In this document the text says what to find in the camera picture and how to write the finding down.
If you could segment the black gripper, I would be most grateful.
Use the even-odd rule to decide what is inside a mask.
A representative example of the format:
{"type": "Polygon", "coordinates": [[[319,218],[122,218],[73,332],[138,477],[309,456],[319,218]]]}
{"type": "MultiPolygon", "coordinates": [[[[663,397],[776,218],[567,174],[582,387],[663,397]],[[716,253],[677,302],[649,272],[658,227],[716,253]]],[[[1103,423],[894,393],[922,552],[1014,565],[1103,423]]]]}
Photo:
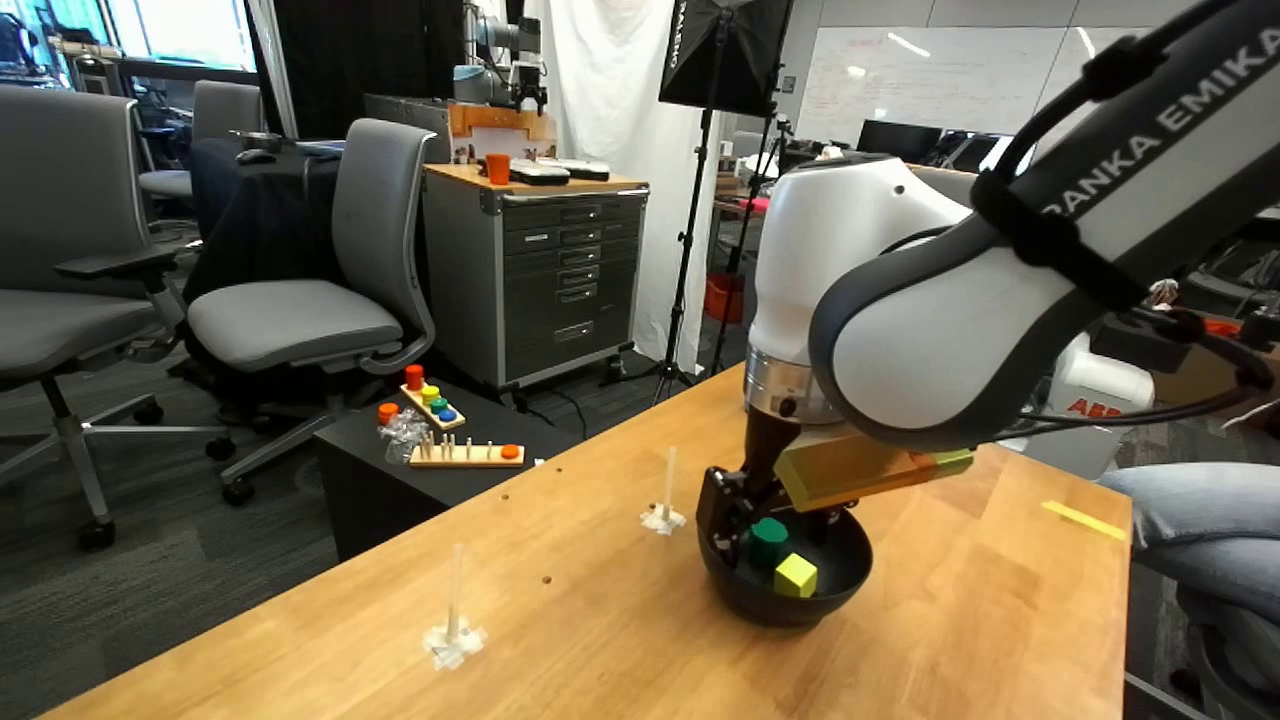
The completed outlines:
{"type": "Polygon", "coordinates": [[[736,470],[721,465],[702,470],[697,530],[716,561],[731,565],[741,535],[756,519],[786,506],[786,490],[776,480],[776,459],[794,434],[794,423],[752,406],[743,429],[743,465],[736,470]]]}

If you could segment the white ABB robot base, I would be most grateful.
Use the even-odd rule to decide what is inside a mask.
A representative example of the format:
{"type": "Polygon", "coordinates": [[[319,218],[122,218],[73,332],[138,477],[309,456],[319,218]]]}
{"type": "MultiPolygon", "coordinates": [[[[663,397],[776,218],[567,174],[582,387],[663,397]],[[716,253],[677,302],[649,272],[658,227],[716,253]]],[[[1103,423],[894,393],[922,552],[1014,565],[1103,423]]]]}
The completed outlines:
{"type": "Polygon", "coordinates": [[[1093,335],[1079,332],[1053,364],[1045,418],[1120,418],[1147,413],[1154,400],[1154,379],[1147,368],[1100,356],[1093,335]]]}

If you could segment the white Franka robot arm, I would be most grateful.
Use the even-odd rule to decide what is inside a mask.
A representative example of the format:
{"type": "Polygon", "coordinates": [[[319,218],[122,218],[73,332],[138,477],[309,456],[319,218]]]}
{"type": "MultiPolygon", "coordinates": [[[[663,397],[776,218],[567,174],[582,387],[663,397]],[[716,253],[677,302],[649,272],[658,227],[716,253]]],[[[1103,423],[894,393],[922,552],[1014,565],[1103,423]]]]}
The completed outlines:
{"type": "Polygon", "coordinates": [[[1067,339],[1274,198],[1274,107],[1280,0],[1201,0],[1093,57],[964,204],[886,157],[786,172],[758,235],[743,470],[700,500],[709,552],[736,561],[794,506],[776,459],[811,429],[894,451],[1014,429],[1067,339]]]}

